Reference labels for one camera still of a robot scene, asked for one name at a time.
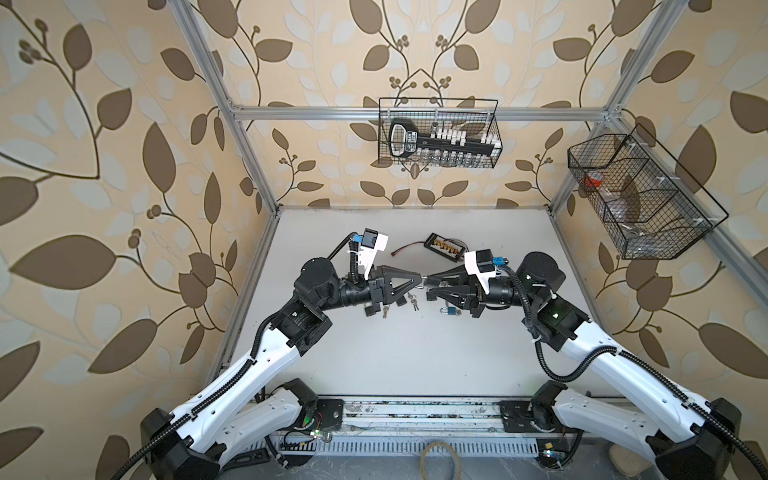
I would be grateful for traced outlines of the blue padlock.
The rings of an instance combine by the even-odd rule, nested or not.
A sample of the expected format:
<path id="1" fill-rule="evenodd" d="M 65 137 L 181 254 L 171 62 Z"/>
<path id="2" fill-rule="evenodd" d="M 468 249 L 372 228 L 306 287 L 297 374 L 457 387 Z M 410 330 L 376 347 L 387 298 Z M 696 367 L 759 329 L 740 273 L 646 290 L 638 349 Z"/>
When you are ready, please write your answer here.
<path id="1" fill-rule="evenodd" d="M 443 315 L 448 316 L 461 316 L 462 311 L 458 309 L 457 307 L 449 306 L 449 307 L 442 307 L 440 309 L 440 313 Z"/>

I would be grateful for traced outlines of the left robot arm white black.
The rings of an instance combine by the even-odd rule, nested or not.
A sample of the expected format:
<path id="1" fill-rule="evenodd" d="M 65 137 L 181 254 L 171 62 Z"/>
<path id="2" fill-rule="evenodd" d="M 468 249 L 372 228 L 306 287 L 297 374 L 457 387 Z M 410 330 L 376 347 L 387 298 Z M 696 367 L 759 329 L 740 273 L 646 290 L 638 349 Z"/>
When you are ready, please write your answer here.
<path id="1" fill-rule="evenodd" d="M 330 329 L 327 313 L 363 305 L 367 314 L 399 303 L 422 281 L 417 272 L 372 265 L 376 252 L 351 252 L 350 270 L 364 265 L 364 277 L 343 279 L 331 259 L 308 260 L 294 281 L 291 298 L 257 327 L 253 344 L 200 393 L 171 412 L 155 409 L 141 422 L 142 447 L 117 468 L 123 478 L 144 462 L 157 479 L 214 479 L 222 467 L 256 438 L 293 426 L 310 413 L 306 385 L 297 392 L 278 388 L 272 397 L 251 402 L 278 373 L 311 349 Z"/>

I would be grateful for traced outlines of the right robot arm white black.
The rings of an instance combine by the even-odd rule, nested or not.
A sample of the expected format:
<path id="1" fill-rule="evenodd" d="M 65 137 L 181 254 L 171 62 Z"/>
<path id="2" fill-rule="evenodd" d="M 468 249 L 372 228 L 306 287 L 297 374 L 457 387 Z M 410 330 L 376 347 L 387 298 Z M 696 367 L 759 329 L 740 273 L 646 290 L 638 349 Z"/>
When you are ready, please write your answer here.
<path id="1" fill-rule="evenodd" d="M 557 262 L 528 253 L 518 268 L 489 250 L 425 280 L 429 299 L 479 317 L 519 306 L 548 381 L 531 398 L 532 423 L 598 435 L 653 463 L 667 479 L 719 479 L 735 453 L 761 478 L 762 459 L 738 436 L 740 411 L 723 398 L 708 401 L 622 347 L 558 289 Z"/>

